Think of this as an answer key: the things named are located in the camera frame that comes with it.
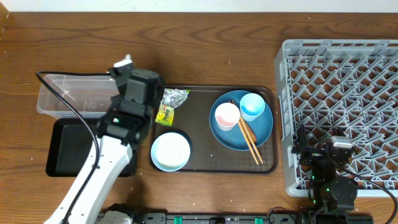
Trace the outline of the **yellow snack wrapper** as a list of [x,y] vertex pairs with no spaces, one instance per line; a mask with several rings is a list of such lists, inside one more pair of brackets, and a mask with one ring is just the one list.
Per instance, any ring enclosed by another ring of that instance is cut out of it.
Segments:
[[160,102],[155,122],[164,126],[171,126],[174,120],[175,108],[178,108],[188,98],[189,89],[166,88]]

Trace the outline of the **light blue rice bowl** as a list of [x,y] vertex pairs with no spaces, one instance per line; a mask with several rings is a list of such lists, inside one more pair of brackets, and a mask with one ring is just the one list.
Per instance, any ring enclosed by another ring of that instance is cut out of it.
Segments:
[[186,137],[169,132],[160,135],[153,142],[150,157],[156,168],[165,172],[175,172],[185,166],[190,153],[190,144]]

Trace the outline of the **light blue cup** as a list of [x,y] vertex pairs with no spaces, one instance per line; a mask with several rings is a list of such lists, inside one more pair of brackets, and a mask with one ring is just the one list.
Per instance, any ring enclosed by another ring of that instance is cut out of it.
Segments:
[[255,93],[244,95],[239,102],[239,109],[243,120],[254,121],[265,110],[264,99]]

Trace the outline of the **pink cup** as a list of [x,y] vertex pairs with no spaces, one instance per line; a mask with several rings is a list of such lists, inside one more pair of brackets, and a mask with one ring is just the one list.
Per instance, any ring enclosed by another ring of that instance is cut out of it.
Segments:
[[230,131],[240,120],[240,110],[232,103],[222,103],[215,109],[215,119],[222,131]]

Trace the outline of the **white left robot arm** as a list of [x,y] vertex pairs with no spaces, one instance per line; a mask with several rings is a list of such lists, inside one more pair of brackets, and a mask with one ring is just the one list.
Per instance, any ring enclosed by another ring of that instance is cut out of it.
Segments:
[[118,94],[100,117],[90,153],[74,183],[47,223],[94,223],[115,180],[130,163],[153,125],[153,110],[164,92],[164,79],[131,65],[107,73]]

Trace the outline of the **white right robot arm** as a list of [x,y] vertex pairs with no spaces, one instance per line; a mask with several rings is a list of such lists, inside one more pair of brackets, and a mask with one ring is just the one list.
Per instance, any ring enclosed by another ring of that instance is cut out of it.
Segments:
[[301,166],[311,168],[309,196],[314,200],[317,213],[354,209],[358,185],[354,180],[336,173],[338,166],[347,164],[353,153],[353,144],[341,129],[323,146],[312,147],[308,143],[305,126],[301,125],[292,153],[300,156]]

